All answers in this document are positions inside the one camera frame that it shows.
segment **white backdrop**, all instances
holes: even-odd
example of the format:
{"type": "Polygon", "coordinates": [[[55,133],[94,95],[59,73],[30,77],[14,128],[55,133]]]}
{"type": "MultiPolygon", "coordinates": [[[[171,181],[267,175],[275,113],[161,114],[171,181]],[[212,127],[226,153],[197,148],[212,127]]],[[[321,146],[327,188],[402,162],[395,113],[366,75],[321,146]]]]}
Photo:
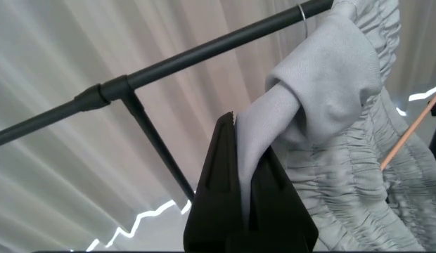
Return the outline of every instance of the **white backdrop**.
{"type": "MultiPolygon", "coordinates": [[[[388,80],[404,108],[436,82],[436,1],[406,2],[404,46],[388,80]]],[[[0,130],[296,3],[0,0],[0,130]]],[[[309,33],[322,17],[307,21],[309,33]]],[[[193,187],[216,119],[260,96],[303,34],[294,25],[137,90],[193,187]]],[[[180,250],[186,204],[121,102],[0,147],[0,252],[105,249],[117,228],[133,239],[120,234],[107,249],[180,250]],[[135,231],[138,215],[160,206],[166,212],[135,231]]]]}

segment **wrinkled garment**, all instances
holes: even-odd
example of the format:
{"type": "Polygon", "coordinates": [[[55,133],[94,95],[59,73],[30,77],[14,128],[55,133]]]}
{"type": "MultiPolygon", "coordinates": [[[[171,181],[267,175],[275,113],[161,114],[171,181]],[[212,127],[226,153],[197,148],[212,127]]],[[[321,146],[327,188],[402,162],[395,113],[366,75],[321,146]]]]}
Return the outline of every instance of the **wrinkled garment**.
{"type": "Polygon", "coordinates": [[[413,135],[380,171],[407,128],[383,89],[399,43],[397,4],[335,1],[322,26],[271,72],[269,90],[238,114],[244,217],[252,173],[274,142],[319,228],[315,250],[436,250],[430,151],[413,135]]]}

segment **metal hook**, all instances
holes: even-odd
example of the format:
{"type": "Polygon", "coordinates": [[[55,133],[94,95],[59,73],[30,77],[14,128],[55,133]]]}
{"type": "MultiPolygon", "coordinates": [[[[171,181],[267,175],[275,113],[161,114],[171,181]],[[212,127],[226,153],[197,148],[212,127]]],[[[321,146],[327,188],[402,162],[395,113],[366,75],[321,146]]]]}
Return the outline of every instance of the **metal hook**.
{"type": "Polygon", "coordinates": [[[305,39],[307,39],[307,37],[309,36],[309,29],[307,28],[307,22],[305,21],[305,13],[304,13],[304,10],[302,10],[302,6],[301,6],[301,4],[297,4],[297,7],[298,7],[298,8],[300,9],[300,11],[301,11],[302,21],[304,21],[305,39]]]}

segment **gray fabric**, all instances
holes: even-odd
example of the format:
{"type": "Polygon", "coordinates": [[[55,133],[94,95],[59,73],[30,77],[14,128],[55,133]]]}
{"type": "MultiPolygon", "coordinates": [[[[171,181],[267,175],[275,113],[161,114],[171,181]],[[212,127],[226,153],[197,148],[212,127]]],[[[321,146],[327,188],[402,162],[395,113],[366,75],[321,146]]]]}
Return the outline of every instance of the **gray fabric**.
{"type": "Polygon", "coordinates": [[[276,139],[319,227],[315,250],[436,250],[430,151],[412,136],[380,171],[407,128],[383,89],[399,28],[397,1],[336,1],[322,26],[274,68],[272,88],[236,120],[244,217],[252,173],[276,139]]]}

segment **draped cloth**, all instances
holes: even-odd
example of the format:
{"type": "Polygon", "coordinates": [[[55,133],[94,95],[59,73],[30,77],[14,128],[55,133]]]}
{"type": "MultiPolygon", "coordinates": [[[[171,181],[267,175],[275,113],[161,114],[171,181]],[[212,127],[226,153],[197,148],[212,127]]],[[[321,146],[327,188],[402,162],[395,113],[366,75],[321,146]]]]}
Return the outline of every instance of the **draped cloth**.
{"type": "Polygon", "coordinates": [[[398,2],[335,1],[323,24],[237,116],[243,216],[250,180],[274,143],[319,229],[319,250],[436,250],[436,163],[383,88],[399,44],[398,2]],[[390,205],[385,199],[389,193],[390,205]]]}

